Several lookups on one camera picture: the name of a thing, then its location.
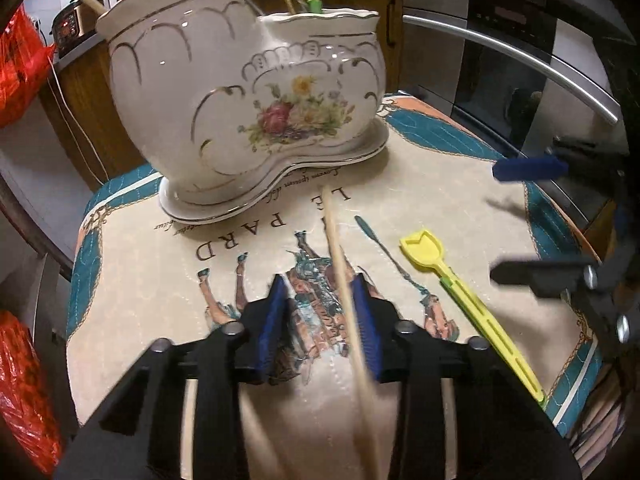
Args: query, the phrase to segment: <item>teal border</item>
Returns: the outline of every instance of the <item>teal border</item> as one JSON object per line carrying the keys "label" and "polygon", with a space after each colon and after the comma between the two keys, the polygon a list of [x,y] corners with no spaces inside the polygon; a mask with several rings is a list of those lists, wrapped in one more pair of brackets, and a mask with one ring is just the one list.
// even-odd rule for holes
{"label": "teal border", "polygon": [[[404,110],[395,107],[387,108],[391,111],[385,117],[385,120],[394,127],[404,139],[418,146],[450,153],[452,155],[464,155],[481,160],[499,160],[504,158],[500,153],[482,142],[482,140],[459,130],[443,120],[414,110]],[[108,200],[109,197],[120,190],[155,172],[156,170],[154,170],[151,165],[144,164],[130,173],[108,181],[89,201],[85,209],[85,215],[98,203]],[[157,194],[160,178],[161,177],[158,177],[144,186],[140,186],[113,198],[108,201],[105,208],[108,211],[118,206],[136,202]],[[562,254],[580,253],[580,247],[574,239],[568,225],[558,211],[556,211],[556,208],[550,200],[542,193],[540,188],[535,184],[526,183],[524,189],[526,190],[527,214],[531,235],[536,243],[540,258],[554,258]],[[91,302],[102,265],[100,237],[100,229],[94,228],[89,231],[85,235],[79,248],[78,256],[76,256],[74,272],[71,279],[71,297],[66,327],[67,336],[71,336],[72,333],[78,329]],[[587,341],[577,349],[573,359],[564,370],[558,384],[556,384],[555,389],[549,395],[549,402],[545,412],[552,420],[558,414],[560,406],[562,406],[566,400],[571,389],[571,384],[574,384],[580,374],[592,344],[594,344],[593,341]],[[572,399],[571,405],[569,405],[558,424],[558,431],[563,436],[574,424],[584,406],[587,394],[593,388],[601,365],[602,356],[599,349],[596,349],[593,359],[588,365],[588,369],[578,387],[578,391]]]}

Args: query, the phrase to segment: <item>pink rose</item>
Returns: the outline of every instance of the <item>pink rose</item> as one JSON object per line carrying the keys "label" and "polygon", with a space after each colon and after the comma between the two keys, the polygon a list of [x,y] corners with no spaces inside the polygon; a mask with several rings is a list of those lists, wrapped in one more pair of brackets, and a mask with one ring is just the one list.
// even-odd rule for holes
{"label": "pink rose", "polygon": [[280,134],[287,127],[291,104],[275,102],[265,111],[260,113],[258,124],[268,134]]}

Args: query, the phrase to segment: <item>placemat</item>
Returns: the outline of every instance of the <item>placemat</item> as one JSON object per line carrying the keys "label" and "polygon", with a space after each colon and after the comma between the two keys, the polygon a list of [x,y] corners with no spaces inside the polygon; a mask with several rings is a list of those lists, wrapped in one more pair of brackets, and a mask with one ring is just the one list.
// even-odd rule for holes
{"label": "placemat", "polygon": [[[505,256],[579,252],[569,227],[534,184],[496,182],[491,167],[501,155],[423,102],[386,96],[379,115],[390,130],[379,155],[298,170],[217,224],[171,221],[156,197],[161,175],[150,166],[105,184],[87,206],[72,277],[67,359],[80,422],[153,339],[203,338],[263,298],[280,273],[297,306],[292,342],[278,352],[271,384],[241,389],[252,478],[360,478],[348,338],[322,225],[319,195],[328,184],[350,275],[364,273],[373,294],[433,336],[465,342],[474,327],[437,277],[414,269],[398,247],[401,237],[428,228],[523,352],[549,397],[546,413],[566,434],[600,369],[597,341],[566,303],[498,287],[488,269]],[[385,468],[397,396],[395,384],[379,388]],[[188,410],[192,404],[193,387]]]}

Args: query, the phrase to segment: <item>kitchen cabinet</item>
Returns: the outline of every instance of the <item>kitchen cabinet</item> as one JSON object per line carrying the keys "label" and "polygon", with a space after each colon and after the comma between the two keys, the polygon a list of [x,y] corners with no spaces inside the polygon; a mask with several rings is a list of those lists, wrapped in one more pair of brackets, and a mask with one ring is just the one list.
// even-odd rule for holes
{"label": "kitchen cabinet", "polygon": [[[253,0],[265,13],[286,12],[284,0]],[[386,62],[386,90],[398,90],[402,45],[402,0],[323,0],[327,7],[375,10],[377,34]],[[69,108],[93,147],[66,111],[55,81],[44,85],[40,99],[66,154],[91,190],[102,181],[144,163],[120,122],[109,90],[110,60],[106,42],[97,43],[58,74]],[[104,165],[101,167],[94,153]]]}

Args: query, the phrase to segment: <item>yellow flower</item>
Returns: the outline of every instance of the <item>yellow flower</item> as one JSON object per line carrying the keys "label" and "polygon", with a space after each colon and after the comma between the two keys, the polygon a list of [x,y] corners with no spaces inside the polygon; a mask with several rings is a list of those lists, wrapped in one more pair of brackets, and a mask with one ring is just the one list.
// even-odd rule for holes
{"label": "yellow flower", "polygon": [[310,75],[299,75],[293,78],[291,82],[291,89],[297,95],[309,95],[311,93],[311,86],[316,80]]}

